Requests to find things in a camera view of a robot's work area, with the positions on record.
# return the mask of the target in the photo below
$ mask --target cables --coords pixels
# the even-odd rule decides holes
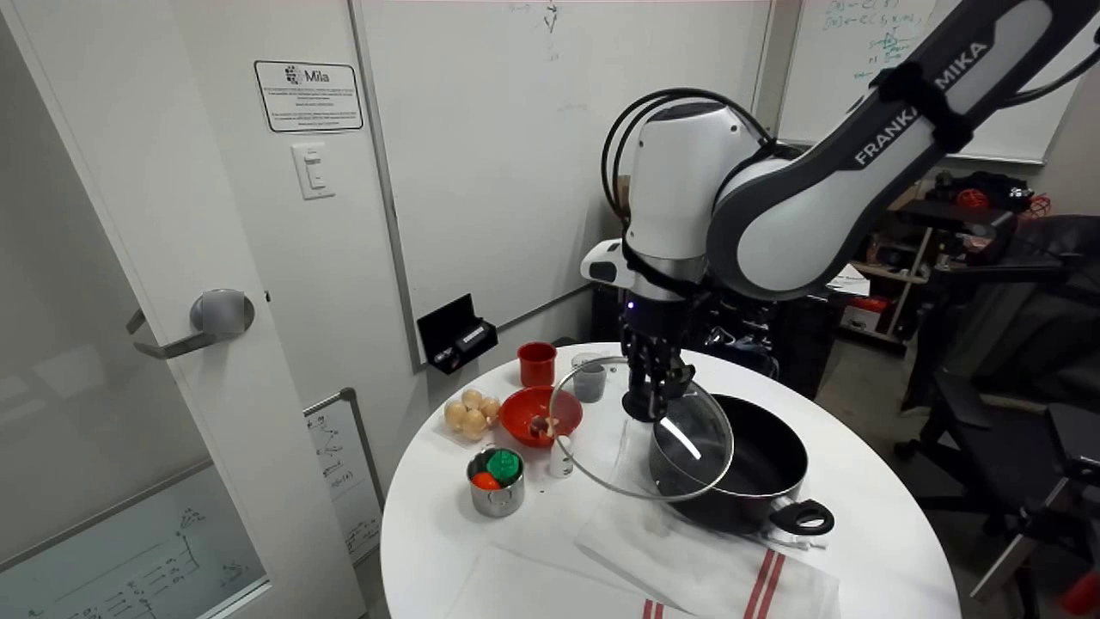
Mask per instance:
[[[1024,90],[1024,91],[1013,91],[1007,102],[1000,102],[1000,110],[1007,105],[1024,105],[1031,101],[1043,101],[1056,90],[1062,90],[1066,83],[1080,78],[1085,68],[1094,68],[1100,63],[1100,48],[1094,48],[1094,55],[1085,55],[1082,63],[1076,63],[1069,71],[1062,71],[1056,83],[1046,83],[1038,90]]]
[[[645,91],[645,96],[632,101],[632,102],[615,118],[615,122],[612,122],[612,130],[608,130],[608,138],[604,138],[604,145],[603,145],[603,189],[604,189],[604,198],[608,198],[608,206],[612,206],[612,214],[620,217],[622,226],[628,223],[628,220],[626,220],[626,198],[622,198],[622,191],[620,191],[622,151],[626,151],[632,130],[636,130],[650,113],[656,113],[656,110],[666,105],[666,102],[679,102],[679,101],[708,101],[708,102],[723,102],[723,105],[734,110],[734,113],[754,127],[754,134],[761,138],[761,151],[755,151],[750,160],[761,160],[761,158],[772,146],[772,138],[765,134],[765,127],[763,127],[750,110],[742,110],[734,101],[717,96],[717,91],[710,91],[710,90],[677,85],[677,90],[656,90],[656,91]],[[745,168],[745,160],[734,164],[734,168],[723,179],[717,197],[723,197],[724,183],[730,183],[734,172],[742,172],[742,168]]]

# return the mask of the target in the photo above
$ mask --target kitchen towel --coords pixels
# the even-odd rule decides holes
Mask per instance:
[[[579,548],[639,590],[703,619],[832,619],[832,574],[771,548],[714,536],[666,506],[604,493]]]
[[[483,548],[446,619],[692,619],[656,598]]]

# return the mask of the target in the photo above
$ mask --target sign on wall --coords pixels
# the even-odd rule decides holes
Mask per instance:
[[[305,408],[305,430],[317,448],[321,473],[330,485],[346,552],[349,560],[360,560],[378,548],[380,481],[354,388]]]
[[[363,127],[349,66],[255,63],[255,78],[276,134]]]

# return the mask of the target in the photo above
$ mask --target black chair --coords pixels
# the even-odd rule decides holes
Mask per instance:
[[[1050,405],[1100,411],[1100,220],[1020,223],[1000,263],[935,286],[907,388],[907,405],[928,403],[931,415],[897,456],[926,452],[961,493],[917,494],[920,508],[977,511],[990,528],[1029,538],[1066,536],[1085,552],[1085,526],[1062,520],[1062,498],[1051,506],[1069,461]],[[1031,614],[1029,571],[1013,579]]]
[[[1082,548],[1082,536],[1091,534],[1091,503],[1085,493],[1100,485],[1100,415],[1094,408],[1076,405],[1050,405],[1050,438],[1059,448],[1062,473],[1050,489],[1038,508],[1029,508],[1024,526],[1013,534],[1013,538],[1000,549],[1000,557],[986,568],[986,574],[970,590],[973,598],[984,598],[986,590],[1000,589],[1007,579],[1029,574],[1029,560],[1038,549],[1038,543],[1071,536]]]

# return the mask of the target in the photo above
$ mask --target cylindrical object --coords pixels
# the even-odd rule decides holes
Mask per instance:
[[[469,465],[470,503],[482,516],[502,520],[524,506],[524,456],[517,449],[482,449]]]
[[[571,438],[558,438],[548,456],[551,479],[566,479],[575,472],[575,456],[566,452]]]
[[[604,361],[603,356],[575,356],[575,396],[580,403],[599,403],[604,396]]]
[[[553,356],[558,348],[548,340],[528,340],[518,348],[518,384],[524,388],[538,388],[538,384],[553,384]]]

